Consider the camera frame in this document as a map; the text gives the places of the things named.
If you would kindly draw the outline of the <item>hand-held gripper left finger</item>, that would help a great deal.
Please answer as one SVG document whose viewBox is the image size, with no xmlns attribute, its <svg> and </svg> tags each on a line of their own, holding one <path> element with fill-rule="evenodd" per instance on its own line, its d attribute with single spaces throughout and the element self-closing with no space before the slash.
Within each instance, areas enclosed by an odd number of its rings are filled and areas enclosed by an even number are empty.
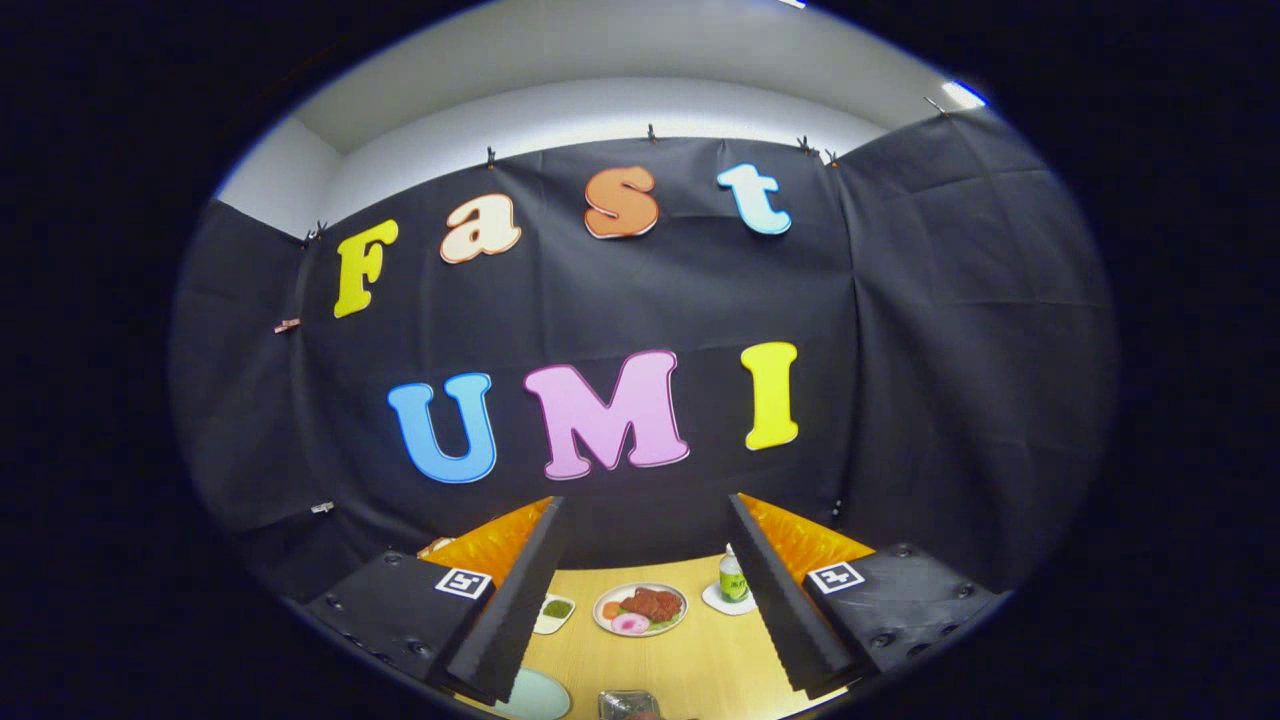
<svg viewBox="0 0 1280 720">
<path fill-rule="evenodd" d="M 568 543 L 563 505 L 561 496 L 539 503 L 503 577 L 387 551 L 301 605 L 300 616 L 399 682 L 506 702 Z"/>
</svg>

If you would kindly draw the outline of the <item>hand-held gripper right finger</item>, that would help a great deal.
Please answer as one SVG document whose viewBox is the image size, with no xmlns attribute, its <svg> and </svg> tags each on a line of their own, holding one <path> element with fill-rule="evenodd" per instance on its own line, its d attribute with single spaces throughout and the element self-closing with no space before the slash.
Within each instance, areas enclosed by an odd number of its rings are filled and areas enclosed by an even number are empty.
<svg viewBox="0 0 1280 720">
<path fill-rule="evenodd" d="M 728 505 L 731 544 L 774 651 L 813 700 L 905 676 L 1001 605 L 918 544 L 870 550 L 748 495 Z"/>
</svg>

